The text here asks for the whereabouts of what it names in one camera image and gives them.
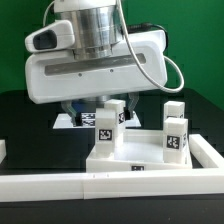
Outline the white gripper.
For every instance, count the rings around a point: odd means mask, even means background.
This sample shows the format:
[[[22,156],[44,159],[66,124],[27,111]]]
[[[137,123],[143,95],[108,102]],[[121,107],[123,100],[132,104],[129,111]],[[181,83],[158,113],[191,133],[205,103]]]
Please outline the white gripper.
[[[110,57],[101,59],[77,61],[70,50],[34,54],[25,65],[29,97],[37,104],[62,101],[76,127],[82,125],[82,117],[72,100],[128,93],[124,113],[131,120],[138,92],[153,90],[151,80],[167,82],[165,46],[164,32],[156,30],[131,34],[113,46]]]

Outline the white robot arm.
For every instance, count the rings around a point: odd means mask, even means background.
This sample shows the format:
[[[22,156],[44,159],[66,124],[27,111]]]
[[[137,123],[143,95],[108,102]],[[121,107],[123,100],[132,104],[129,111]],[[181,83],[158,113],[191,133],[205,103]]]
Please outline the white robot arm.
[[[167,33],[141,24],[125,31],[116,0],[55,0],[56,19],[25,39],[31,53],[25,65],[30,99],[60,102],[72,123],[81,123],[74,100],[103,101],[129,95],[131,119],[138,93],[167,82]]]

